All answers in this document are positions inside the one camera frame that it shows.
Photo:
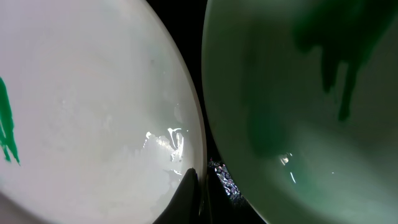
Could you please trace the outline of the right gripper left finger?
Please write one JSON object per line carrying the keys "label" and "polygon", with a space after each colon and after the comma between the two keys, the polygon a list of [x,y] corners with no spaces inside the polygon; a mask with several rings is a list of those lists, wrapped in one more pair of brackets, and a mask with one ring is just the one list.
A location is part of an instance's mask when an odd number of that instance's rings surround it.
{"label": "right gripper left finger", "polygon": [[153,224],[194,224],[199,216],[199,183],[196,170],[186,171],[166,209]]}

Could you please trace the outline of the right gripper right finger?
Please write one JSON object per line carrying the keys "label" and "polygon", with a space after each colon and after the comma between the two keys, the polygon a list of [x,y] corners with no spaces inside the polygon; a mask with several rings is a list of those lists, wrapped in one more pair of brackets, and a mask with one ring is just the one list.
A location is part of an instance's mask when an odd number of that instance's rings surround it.
{"label": "right gripper right finger", "polygon": [[266,224],[242,196],[231,200],[214,169],[207,170],[210,223]]}

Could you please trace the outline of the white plate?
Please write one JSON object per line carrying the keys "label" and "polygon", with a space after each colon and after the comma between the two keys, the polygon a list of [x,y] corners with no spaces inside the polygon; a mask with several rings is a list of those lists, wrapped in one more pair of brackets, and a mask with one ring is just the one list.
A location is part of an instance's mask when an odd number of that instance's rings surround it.
{"label": "white plate", "polygon": [[205,149],[146,1],[1,2],[2,223],[153,223]]}

